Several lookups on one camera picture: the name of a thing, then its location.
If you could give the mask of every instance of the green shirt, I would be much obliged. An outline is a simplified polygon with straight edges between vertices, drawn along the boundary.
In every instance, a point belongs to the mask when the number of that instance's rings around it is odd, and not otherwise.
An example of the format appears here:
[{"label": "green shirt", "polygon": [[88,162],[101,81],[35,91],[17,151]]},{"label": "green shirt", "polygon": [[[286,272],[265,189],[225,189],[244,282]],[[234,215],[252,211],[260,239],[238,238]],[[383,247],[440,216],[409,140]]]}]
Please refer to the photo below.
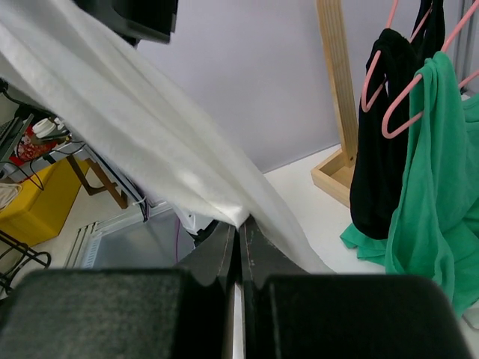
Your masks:
[{"label": "green shirt", "polygon": [[443,52],[419,73],[423,81],[410,94],[410,114],[424,115],[409,128],[403,189],[388,238],[373,240],[353,224],[341,238],[386,273],[434,280],[461,315],[479,299],[479,96],[461,100]]}]

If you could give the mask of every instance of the white cloth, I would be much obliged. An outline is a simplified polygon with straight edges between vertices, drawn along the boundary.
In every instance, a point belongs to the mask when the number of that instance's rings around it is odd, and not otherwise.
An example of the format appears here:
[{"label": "white cloth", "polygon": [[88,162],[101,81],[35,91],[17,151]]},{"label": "white cloth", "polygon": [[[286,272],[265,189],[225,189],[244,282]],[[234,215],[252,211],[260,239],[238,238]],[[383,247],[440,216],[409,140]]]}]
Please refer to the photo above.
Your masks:
[{"label": "white cloth", "polygon": [[146,190],[237,227],[251,213],[295,263],[329,271],[243,151],[175,83],[70,0],[0,0],[0,76]]}]

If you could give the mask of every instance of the yellow bin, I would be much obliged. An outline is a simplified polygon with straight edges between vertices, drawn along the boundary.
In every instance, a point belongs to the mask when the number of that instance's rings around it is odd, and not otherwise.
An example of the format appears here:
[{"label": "yellow bin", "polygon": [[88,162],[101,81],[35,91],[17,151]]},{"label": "yellow bin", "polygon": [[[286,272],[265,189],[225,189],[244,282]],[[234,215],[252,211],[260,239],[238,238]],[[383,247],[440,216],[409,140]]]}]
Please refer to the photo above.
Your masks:
[{"label": "yellow bin", "polygon": [[[86,162],[79,166],[85,174]],[[60,233],[81,185],[66,159],[44,168],[38,176],[44,191],[26,180],[18,197],[0,212],[0,230],[30,246]]]}]

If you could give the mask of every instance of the pink hanger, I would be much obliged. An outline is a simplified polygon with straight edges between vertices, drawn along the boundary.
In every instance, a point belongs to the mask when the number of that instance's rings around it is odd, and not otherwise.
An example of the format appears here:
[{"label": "pink hanger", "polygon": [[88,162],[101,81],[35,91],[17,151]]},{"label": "pink hanger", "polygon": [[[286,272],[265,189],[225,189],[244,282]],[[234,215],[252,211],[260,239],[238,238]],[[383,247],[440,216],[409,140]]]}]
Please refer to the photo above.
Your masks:
[{"label": "pink hanger", "polygon": [[[392,20],[394,18],[394,14],[396,13],[396,8],[397,8],[398,3],[399,3],[399,0],[394,0],[391,12],[389,13],[388,22],[386,23],[386,28],[391,27]],[[409,39],[409,42],[412,42],[414,40],[414,38],[416,37],[416,35],[421,30],[422,26],[426,22],[426,19],[429,16],[429,14],[431,13],[432,10],[433,10],[433,6],[431,5],[430,9],[425,13],[421,22],[418,23],[418,26],[416,27],[416,29],[412,33],[412,36],[411,36],[411,39]],[[366,73],[366,79],[364,80],[364,84],[362,86],[361,107],[362,107],[362,111],[364,111],[364,112],[368,112],[369,110],[371,110],[371,107],[373,106],[374,101],[376,101],[376,98],[379,96],[379,94],[381,93],[382,88],[384,87],[384,85],[386,83],[386,79],[384,79],[382,84],[373,93],[373,96],[371,96],[369,102],[367,102],[367,88],[369,87],[369,82],[371,81],[371,77],[373,77],[373,72],[374,72],[374,69],[376,69],[376,65],[378,63],[380,55],[381,55],[381,50],[376,51],[376,54],[374,55],[374,58],[371,61],[371,65],[369,66],[369,70]]]},{"label": "pink hanger", "polygon": [[[472,14],[478,9],[479,7],[479,0],[476,0],[475,3],[471,6],[471,8],[467,11],[466,15],[459,21],[459,23],[456,25],[454,30],[452,31],[451,35],[449,35],[448,39],[445,41],[444,45],[442,46],[441,51],[442,52],[447,52],[449,49],[449,46],[452,44],[452,41],[454,38],[459,34],[461,29],[464,27],[464,25],[468,22],[468,20],[471,18]],[[473,73],[471,76],[469,76],[467,79],[461,82],[461,84],[465,84],[468,81],[471,81],[475,76],[479,75],[479,70]],[[405,129],[409,128],[414,122],[419,120],[422,115],[423,111],[419,112],[416,114],[414,117],[410,118],[407,120],[405,123],[403,123],[401,126],[399,126],[397,129],[395,129],[393,132],[388,132],[388,124],[389,120],[391,119],[391,115],[396,109],[396,107],[399,106],[401,101],[406,98],[406,96],[409,95],[411,92],[412,88],[416,86],[420,80],[422,80],[422,75],[417,75],[410,83],[409,85],[406,86],[406,88],[403,90],[403,92],[400,93],[400,95],[392,102],[392,104],[389,106],[388,110],[386,111],[384,118],[382,119],[382,135],[386,138],[394,138],[397,135],[399,135],[402,131]]]}]

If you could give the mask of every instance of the wooden post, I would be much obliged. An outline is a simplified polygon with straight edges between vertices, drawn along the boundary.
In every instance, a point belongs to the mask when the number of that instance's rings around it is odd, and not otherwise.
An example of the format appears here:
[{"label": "wooden post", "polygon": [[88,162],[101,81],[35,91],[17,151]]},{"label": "wooden post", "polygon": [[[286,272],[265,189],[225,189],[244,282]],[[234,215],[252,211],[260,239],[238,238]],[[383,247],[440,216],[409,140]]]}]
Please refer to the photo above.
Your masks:
[{"label": "wooden post", "polygon": [[341,149],[313,168],[311,175],[315,185],[349,206],[358,122],[341,0],[317,0],[317,13]]}]

